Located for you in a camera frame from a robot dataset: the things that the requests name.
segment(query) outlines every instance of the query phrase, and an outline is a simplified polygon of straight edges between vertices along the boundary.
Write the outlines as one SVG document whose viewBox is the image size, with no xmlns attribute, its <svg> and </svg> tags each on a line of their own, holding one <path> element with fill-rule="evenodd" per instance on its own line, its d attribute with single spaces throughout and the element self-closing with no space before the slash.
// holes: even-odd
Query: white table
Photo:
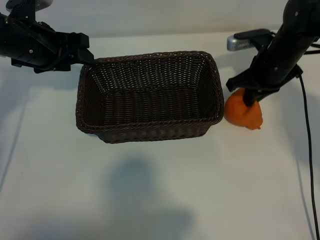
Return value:
<svg viewBox="0 0 320 240">
<path fill-rule="evenodd" d="M 227 52 L 230 35 L 95 38 L 90 50 L 96 58 L 209 52 L 227 99 L 226 81 L 256 53 Z M 320 211 L 320 57 L 299 64 Z M 312 239 L 298 79 L 261 102 L 261 130 L 223 119 L 199 138 L 106 144 L 76 127 L 80 69 L 37 75 L 0 58 L 1 240 Z"/>
</svg>

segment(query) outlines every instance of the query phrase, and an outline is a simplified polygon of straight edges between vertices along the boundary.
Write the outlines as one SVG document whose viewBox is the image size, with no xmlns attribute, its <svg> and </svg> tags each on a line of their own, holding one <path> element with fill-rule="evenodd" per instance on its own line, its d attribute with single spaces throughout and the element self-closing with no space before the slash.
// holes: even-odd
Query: brown wicker basket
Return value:
<svg viewBox="0 0 320 240">
<path fill-rule="evenodd" d="M 76 125 L 106 143 L 200 137 L 223 115 L 217 65 L 203 51 L 100 58 L 81 70 Z"/>
</svg>

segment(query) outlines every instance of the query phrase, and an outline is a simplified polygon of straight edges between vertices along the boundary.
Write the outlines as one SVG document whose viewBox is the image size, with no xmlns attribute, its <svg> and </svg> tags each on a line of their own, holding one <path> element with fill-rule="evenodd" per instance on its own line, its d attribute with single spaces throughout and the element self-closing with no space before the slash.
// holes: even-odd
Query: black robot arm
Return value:
<svg viewBox="0 0 320 240">
<path fill-rule="evenodd" d="M 52 0 L 10 0 L 9 16 L 0 14 L 0 55 L 16 67 L 34 68 L 35 73 L 70 71 L 72 64 L 93 64 L 89 37 L 83 33 L 54 31 L 37 22 L 35 13 Z"/>
<path fill-rule="evenodd" d="M 270 31 L 261 36 L 261 29 L 235 34 L 235 39 L 250 40 L 258 55 L 249 69 L 229 79 L 228 89 L 245 88 L 243 101 L 251 106 L 302 74 L 297 62 L 320 36 L 319 16 L 319 0 L 289 0 L 274 37 Z"/>
</svg>

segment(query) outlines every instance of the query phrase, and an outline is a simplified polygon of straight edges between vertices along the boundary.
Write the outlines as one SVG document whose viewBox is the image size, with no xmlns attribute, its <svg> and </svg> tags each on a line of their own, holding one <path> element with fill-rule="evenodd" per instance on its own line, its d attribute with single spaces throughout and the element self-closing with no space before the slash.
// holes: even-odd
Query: basket rim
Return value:
<svg viewBox="0 0 320 240">
<path fill-rule="evenodd" d="M 155 52 L 155 53 L 146 53 L 140 55 L 127 55 L 127 56 L 116 56 L 116 57 L 102 57 L 95 59 L 94 62 L 97 65 L 105 63 L 117 63 L 123 62 L 124 60 L 137 61 L 148 57 L 148 59 L 166 59 L 172 57 L 202 57 L 206 61 L 210 61 L 210 67 L 213 70 L 213 74 L 216 74 L 217 79 L 219 80 L 218 87 L 220 88 L 220 97 L 219 102 L 216 104 L 218 111 L 214 116 L 203 117 L 203 118 L 189 118 L 189 119 L 172 119 L 166 121 L 147 121 L 147 122 L 130 122 L 130 123 L 121 123 L 121 124 L 109 124 L 109 125 L 89 125 L 85 122 L 82 115 L 81 103 L 83 101 L 83 85 L 85 84 L 86 76 L 90 66 L 84 65 L 81 69 L 81 74 L 79 78 L 78 92 L 77 92 L 77 102 L 76 102 L 76 126 L 78 129 L 84 133 L 90 134 L 99 134 L 105 132 L 114 132 L 114 131 L 125 131 L 125 130 L 140 130 L 140 129 L 156 129 L 156 128 L 174 128 L 174 127 L 188 127 L 194 125 L 214 125 L 219 123 L 224 116 L 224 96 L 220 83 L 220 75 L 215 60 L 212 55 L 205 51 L 173 51 L 173 52 Z"/>
</svg>

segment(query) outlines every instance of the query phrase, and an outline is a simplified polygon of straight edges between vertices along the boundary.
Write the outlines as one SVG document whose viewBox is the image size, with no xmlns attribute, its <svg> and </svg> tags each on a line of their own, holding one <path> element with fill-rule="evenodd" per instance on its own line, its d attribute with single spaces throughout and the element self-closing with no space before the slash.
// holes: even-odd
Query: white wall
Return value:
<svg viewBox="0 0 320 240">
<path fill-rule="evenodd" d="M 54 0 L 37 20 L 91 37 L 277 29 L 287 0 Z M 5 12 L 5 1 L 0 6 Z"/>
</svg>

